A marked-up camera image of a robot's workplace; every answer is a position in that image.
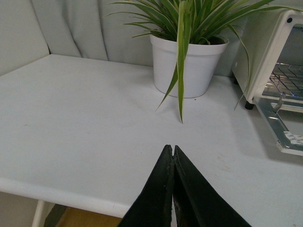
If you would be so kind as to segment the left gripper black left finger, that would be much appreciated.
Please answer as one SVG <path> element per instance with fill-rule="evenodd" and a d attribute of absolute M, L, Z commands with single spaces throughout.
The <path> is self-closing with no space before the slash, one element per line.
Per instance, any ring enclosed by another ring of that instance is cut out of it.
<path fill-rule="evenodd" d="M 119 227 L 169 227 L 174 186 L 172 147 L 165 145 L 143 190 L 124 215 Z"/>

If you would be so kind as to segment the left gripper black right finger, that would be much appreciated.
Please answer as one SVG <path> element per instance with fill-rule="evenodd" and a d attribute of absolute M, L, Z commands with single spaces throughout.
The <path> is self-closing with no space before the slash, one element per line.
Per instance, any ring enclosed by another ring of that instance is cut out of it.
<path fill-rule="evenodd" d="M 178 227 L 249 227 L 178 147 L 173 200 Z"/>

